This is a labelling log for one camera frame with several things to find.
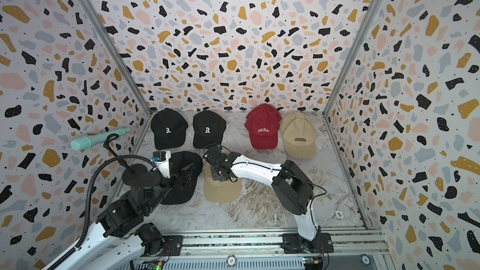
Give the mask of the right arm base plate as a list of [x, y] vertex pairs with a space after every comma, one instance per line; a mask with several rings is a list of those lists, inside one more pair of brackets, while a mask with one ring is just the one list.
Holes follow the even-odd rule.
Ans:
[[301, 237], [298, 233], [283, 234], [281, 248], [286, 254], [330, 254], [334, 252], [333, 242], [328, 233], [317, 233], [312, 241]]

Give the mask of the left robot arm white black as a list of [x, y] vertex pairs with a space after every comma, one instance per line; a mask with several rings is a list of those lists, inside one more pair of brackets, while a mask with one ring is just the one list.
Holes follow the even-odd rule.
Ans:
[[144, 220], [173, 190], [193, 186], [198, 168], [194, 162], [181, 167], [159, 162], [152, 170], [141, 164], [126, 169], [122, 179], [129, 191], [110, 204], [47, 269], [113, 270], [142, 255], [171, 256], [175, 247], [153, 223]]

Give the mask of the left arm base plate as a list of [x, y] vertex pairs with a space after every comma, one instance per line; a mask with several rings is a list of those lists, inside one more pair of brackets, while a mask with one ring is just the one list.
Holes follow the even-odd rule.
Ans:
[[142, 246], [142, 258], [168, 258], [179, 256], [183, 246], [184, 236], [163, 235], [161, 239], [151, 241], [146, 247]]

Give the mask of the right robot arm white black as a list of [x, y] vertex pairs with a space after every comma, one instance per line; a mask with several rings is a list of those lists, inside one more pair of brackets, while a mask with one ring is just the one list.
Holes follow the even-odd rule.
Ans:
[[261, 162], [238, 152], [224, 153], [224, 149], [220, 144], [212, 144], [204, 150], [203, 158], [211, 166], [214, 181], [235, 183], [248, 179], [272, 187], [285, 210], [294, 215], [299, 237], [312, 242], [320, 235], [321, 229], [313, 212], [316, 185], [295, 162]]

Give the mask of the red cap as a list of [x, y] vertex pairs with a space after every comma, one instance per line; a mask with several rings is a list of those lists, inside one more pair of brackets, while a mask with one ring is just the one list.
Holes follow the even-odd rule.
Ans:
[[245, 127], [251, 145], [256, 150], [273, 150], [278, 145], [278, 131], [282, 117], [270, 104], [255, 107], [247, 116]]

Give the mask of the beige cap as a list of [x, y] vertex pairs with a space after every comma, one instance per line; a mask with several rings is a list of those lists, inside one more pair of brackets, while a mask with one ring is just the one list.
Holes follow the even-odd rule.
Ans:
[[207, 162], [203, 166], [204, 175], [204, 197], [211, 203], [232, 203], [237, 200], [242, 190], [242, 179], [227, 179], [226, 181], [215, 181], [213, 179], [211, 165]]
[[284, 148], [293, 158], [310, 159], [316, 156], [317, 134], [303, 119], [294, 120], [282, 134]]
[[308, 117], [305, 114], [297, 111], [292, 114], [289, 114], [287, 117], [281, 120], [280, 127], [279, 127], [280, 132], [283, 134], [294, 120], [305, 120], [307, 124], [309, 124], [310, 126], [313, 126], [312, 122], [308, 119]]

